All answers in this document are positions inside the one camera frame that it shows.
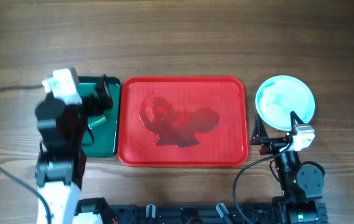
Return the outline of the white plate top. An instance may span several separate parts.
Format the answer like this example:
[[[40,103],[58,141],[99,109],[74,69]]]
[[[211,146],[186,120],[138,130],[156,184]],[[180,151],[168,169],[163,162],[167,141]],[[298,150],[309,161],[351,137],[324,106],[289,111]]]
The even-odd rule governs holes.
[[[254,104],[261,119],[281,131],[291,130],[292,111],[304,123],[309,123],[315,113],[315,98],[310,88],[288,75],[278,75],[263,82]]]

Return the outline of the green scrub sponge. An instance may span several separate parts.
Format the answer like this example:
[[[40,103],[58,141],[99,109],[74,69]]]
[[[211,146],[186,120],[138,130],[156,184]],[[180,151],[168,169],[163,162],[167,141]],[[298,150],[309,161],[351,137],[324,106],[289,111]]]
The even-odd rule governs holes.
[[[105,123],[106,121],[107,121],[106,116],[105,115],[101,115],[95,121],[92,121],[92,122],[88,123],[88,127],[90,129],[93,129],[93,128]]]

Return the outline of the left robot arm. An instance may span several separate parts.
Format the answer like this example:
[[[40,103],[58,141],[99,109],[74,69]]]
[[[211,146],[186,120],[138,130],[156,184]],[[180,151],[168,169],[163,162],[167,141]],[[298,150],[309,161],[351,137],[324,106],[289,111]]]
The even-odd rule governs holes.
[[[81,199],[86,154],[83,135],[88,118],[113,107],[107,77],[82,103],[66,104],[53,93],[35,109],[42,136],[35,177],[40,197],[37,223],[114,223],[116,215],[104,198]]]

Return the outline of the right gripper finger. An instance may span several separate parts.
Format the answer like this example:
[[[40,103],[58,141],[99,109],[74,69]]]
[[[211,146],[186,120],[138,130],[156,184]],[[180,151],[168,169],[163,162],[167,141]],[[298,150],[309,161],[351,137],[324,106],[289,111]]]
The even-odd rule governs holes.
[[[257,114],[254,121],[254,129],[250,139],[251,145],[263,145],[268,143],[269,137],[260,115]]]
[[[298,117],[295,111],[290,112],[291,126],[295,126],[296,124],[303,124],[304,122]]]

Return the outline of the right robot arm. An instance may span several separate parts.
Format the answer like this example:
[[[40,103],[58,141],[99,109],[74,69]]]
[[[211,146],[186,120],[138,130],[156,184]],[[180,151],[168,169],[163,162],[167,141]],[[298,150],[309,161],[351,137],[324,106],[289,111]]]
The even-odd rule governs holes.
[[[327,209],[320,202],[323,197],[325,169],[312,161],[302,162],[299,152],[308,148],[315,131],[295,112],[290,112],[291,130],[284,137],[270,138],[260,115],[256,116],[250,140],[261,146],[259,153],[270,155],[273,176],[280,183],[282,196],[272,199],[277,223],[328,223]]]

